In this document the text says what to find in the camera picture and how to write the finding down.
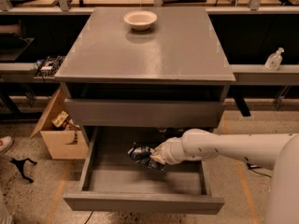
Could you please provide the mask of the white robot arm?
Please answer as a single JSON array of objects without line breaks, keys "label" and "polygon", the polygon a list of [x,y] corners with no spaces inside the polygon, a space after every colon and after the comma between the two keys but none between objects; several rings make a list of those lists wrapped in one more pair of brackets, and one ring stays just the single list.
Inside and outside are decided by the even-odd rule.
[{"label": "white robot arm", "polygon": [[299,224],[299,134],[215,134],[190,129],[153,149],[161,164],[224,156],[273,172],[265,224]]}]

